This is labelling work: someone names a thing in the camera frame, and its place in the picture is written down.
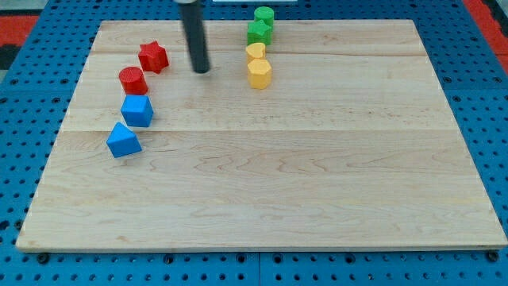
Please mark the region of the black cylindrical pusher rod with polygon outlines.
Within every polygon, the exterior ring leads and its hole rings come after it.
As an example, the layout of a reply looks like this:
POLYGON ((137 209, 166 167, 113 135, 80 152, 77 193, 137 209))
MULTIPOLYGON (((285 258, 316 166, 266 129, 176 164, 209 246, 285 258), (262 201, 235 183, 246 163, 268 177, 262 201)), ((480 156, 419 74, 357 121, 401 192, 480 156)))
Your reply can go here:
POLYGON ((210 70, 210 59, 200 1, 177 0, 176 2, 187 40, 191 67, 195 73, 205 74, 210 70))

